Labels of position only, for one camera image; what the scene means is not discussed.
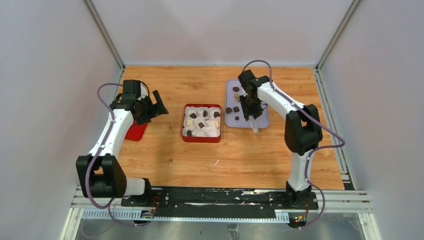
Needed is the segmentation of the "steel tongs with grey handle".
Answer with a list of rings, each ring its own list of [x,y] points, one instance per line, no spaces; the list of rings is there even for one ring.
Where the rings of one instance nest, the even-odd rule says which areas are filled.
[[[249,116],[248,123],[249,123],[250,127],[252,128],[253,132],[255,134],[257,134],[259,132],[259,128],[258,128],[257,122],[256,122],[256,120],[253,116]]]

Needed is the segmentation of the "red box lid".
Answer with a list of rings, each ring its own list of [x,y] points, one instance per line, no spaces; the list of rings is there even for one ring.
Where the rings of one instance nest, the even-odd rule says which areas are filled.
[[[143,138],[148,123],[138,124],[135,120],[128,129],[124,139],[129,141],[138,142]]]

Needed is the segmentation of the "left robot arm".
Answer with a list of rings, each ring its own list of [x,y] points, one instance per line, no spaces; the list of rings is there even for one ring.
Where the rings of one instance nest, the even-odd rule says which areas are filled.
[[[119,164],[119,153],[131,126],[150,123],[153,118],[169,113],[159,91],[150,91],[143,81],[126,79],[120,86],[122,92],[111,103],[101,97],[106,84],[97,89],[97,97],[108,110],[108,118],[94,147],[75,162],[83,196],[99,209],[108,205],[101,205],[96,198],[131,197],[142,207],[152,203],[150,181],[126,176]]]

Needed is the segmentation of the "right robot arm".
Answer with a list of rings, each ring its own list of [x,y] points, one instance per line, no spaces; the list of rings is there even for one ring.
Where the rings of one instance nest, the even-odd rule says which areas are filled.
[[[304,105],[283,92],[268,76],[256,77],[251,70],[238,76],[244,90],[240,104],[244,119],[256,129],[256,119],[263,114],[263,104],[272,107],[284,119],[284,142],[291,151],[292,163],[286,190],[281,201],[298,209],[310,196],[312,186],[306,174],[310,173],[307,156],[317,149],[323,139],[320,118],[315,105]]]

